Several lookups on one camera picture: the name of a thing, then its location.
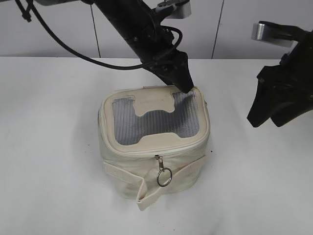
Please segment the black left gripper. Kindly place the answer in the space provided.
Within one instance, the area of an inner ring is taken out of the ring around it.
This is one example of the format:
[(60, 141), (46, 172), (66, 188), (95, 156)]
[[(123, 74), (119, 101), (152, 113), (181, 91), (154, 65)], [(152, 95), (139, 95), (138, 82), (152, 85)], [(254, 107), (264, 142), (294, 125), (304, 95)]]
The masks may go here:
[(194, 87), (188, 66), (188, 55), (184, 51), (174, 49), (171, 53), (155, 55), (152, 60), (141, 60), (143, 64), (157, 62), (143, 67), (152, 72), (166, 85), (174, 85), (181, 92), (188, 93)]

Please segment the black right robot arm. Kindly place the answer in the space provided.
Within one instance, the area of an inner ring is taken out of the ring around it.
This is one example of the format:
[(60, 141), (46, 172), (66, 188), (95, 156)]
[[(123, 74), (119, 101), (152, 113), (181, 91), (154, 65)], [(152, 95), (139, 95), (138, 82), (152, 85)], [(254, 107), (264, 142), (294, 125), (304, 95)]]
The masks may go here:
[(257, 75), (254, 102), (247, 115), (253, 127), (268, 119), (281, 127), (313, 109), (313, 34), (304, 39), (276, 66)]

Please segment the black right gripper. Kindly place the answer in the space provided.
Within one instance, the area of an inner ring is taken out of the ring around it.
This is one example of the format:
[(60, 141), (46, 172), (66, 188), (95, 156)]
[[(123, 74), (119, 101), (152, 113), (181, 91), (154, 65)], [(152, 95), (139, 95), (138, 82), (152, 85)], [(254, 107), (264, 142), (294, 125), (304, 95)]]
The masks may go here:
[(313, 109), (313, 70), (305, 66), (265, 66), (247, 120), (259, 127), (269, 118), (281, 127)]

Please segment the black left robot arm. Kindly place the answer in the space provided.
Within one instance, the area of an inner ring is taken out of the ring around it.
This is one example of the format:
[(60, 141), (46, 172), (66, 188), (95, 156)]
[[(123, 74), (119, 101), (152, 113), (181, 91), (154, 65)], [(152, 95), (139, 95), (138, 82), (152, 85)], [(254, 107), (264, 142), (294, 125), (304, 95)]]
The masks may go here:
[(184, 93), (188, 93), (194, 87), (188, 68), (188, 55), (177, 49), (182, 41), (182, 32), (177, 28), (161, 25), (167, 17), (184, 19), (190, 16), (190, 1), (164, 0), (154, 9), (142, 0), (86, 1), (87, 4), (94, 4), (98, 7), (140, 59), (140, 65), (127, 67), (105, 64), (74, 51), (47, 26), (36, 9), (34, 1), (29, 0), (27, 3), (47, 33), (71, 54), (114, 70), (145, 69), (156, 75), (166, 85), (174, 85)]

